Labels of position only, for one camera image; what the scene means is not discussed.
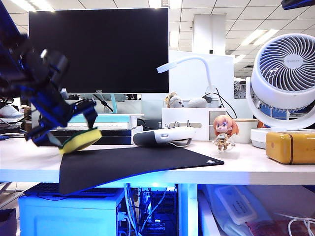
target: ceiling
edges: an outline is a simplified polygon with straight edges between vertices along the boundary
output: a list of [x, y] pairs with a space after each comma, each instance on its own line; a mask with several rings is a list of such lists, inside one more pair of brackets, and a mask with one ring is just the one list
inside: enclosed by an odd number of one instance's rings
[[[143, 8], [148, 0], [47, 0], [55, 10]], [[2, 0], [20, 32], [28, 33], [28, 13], [10, 0]], [[192, 21], [195, 14], [226, 14], [226, 50], [231, 55], [246, 55], [235, 64], [235, 76], [252, 74], [254, 58], [261, 46], [241, 46], [254, 30], [280, 30], [285, 33], [305, 33], [315, 36], [315, 6], [283, 10], [281, 0], [182, 0], [182, 8], [170, 9], [169, 30], [179, 31], [177, 50], [191, 52]]]

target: desk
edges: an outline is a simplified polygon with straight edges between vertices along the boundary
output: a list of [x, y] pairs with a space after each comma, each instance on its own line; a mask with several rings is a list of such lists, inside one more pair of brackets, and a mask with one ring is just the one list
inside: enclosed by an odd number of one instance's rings
[[[87, 149], [131, 148], [133, 146], [90, 146]], [[165, 186], [179, 184], [181, 235], [195, 235], [198, 184], [315, 185], [315, 165], [283, 165], [267, 158], [264, 149], [236, 144], [219, 154], [211, 142], [195, 141], [187, 149], [223, 160], [224, 165], [160, 171], [124, 178], [104, 187]], [[24, 139], [0, 142], [0, 181], [59, 182], [62, 156], [56, 147], [36, 147]]]

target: orange hair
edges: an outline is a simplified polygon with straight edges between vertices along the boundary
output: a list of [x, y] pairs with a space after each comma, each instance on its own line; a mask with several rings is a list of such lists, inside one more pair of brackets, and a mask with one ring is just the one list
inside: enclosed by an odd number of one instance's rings
[[220, 115], [220, 116], [216, 117], [215, 120], [213, 121], [213, 128], [215, 130], [216, 136], [219, 135], [219, 132], [217, 132], [217, 130], [216, 130], [217, 124], [222, 124], [223, 122], [227, 123], [227, 128], [232, 127], [232, 130], [227, 131], [227, 133], [226, 133], [227, 135], [232, 136], [233, 134], [238, 134], [239, 130], [238, 130], [238, 126], [237, 126], [235, 120], [233, 120], [229, 116]]

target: white game controller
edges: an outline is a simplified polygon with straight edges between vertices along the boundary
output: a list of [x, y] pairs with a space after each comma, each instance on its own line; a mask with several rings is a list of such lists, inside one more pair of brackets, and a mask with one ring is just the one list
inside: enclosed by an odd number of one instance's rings
[[168, 127], [164, 129], [155, 129], [136, 133], [133, 136], [134, 144], [138, 146], [154, 146], [158, 144], [172, 143], [173, 141], [188, 140], [187, 144], [181, 145], [185, 147], [189, 145], [191, 139], [195, 135], [196, 130], [190, 126]]

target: figurine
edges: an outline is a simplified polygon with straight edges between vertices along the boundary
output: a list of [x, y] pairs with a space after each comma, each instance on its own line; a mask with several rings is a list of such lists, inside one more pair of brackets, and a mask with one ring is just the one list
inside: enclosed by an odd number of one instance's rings
[[213, 121], [213, 127], [217, 136], [213, 143], [218, 146], [220, 153], [222, 152], [222, 148], [223, 151], [226, 151], [227, 146], [230, 144], [235, 146], [233, 139], [230, 139], [233, 134], [239, 133], [235, 120], [233, 120], [230, 116], [221, 115], [215, 118]]

